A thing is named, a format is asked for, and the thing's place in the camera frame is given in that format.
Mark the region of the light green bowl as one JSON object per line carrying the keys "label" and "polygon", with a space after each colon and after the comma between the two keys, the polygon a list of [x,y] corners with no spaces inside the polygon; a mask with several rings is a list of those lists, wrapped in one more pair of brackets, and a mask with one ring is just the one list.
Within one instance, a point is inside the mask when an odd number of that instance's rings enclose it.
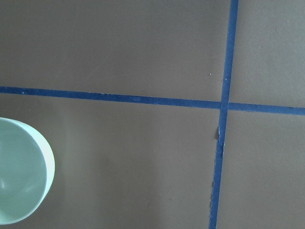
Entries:
{"label": "light green bowl", "polygon": [[45,137],[30,125],[0,119],[0,223],[30,216],[48,194],[55,160]]}

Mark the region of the blue tape line crosswise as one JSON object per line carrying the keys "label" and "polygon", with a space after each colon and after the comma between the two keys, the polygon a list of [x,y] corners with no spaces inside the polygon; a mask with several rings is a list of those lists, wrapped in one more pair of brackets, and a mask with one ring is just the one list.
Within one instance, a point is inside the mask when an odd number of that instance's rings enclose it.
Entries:
{"label": "blue tape line crosswise", "polygon": [[[91,93],[91,92],[21,88],[21,87],[10,87],[10,86],[1,86],[0,92],[3,94],[35,95],[35,96],[99,100],[99,101],[111,101],[111,102],[122,102],[122,103],[210,108],[210,109],[218,109],[218,110],[221,109],[221,102],[219,101],[190,100],[190,99],[162,98],[162,97],[121,95],[121,94],[102,94],[102,93]],[[261,112],[261,113],[302,115],[302,116],[305,115],[305,109],[303,107],[276,106],[276,105],[265,105],[265,104],[243,104],[243,103],[229,102],[227,105],[227,109],[232,111]]]}

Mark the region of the blue tape line lengthwise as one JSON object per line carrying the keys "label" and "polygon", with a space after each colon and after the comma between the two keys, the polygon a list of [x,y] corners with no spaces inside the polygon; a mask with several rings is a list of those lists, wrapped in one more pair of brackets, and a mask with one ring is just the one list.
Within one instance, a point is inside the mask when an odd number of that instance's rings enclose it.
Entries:
{"label": "blue tape line lengthwise", "polygon": [[225,135],[227,126],[227,117],[229,110],[229,98],[231,89],[232,68],[234,61],[234,45],[236,36],[236,25],[238,17],[238,0],[230,2],[230,14],[227,30],[226,53],[224,61],[224,75],[222,83],[222,95],[219,110],[219,125],[218,125],[218,139],[216,144],[214,173],[213,173],[213,188],[211,193],[211,206],[209,217],[209,228],[217,228],[219,198],[221,190],[221,179],[223,169],[223,156],[225,147]]}

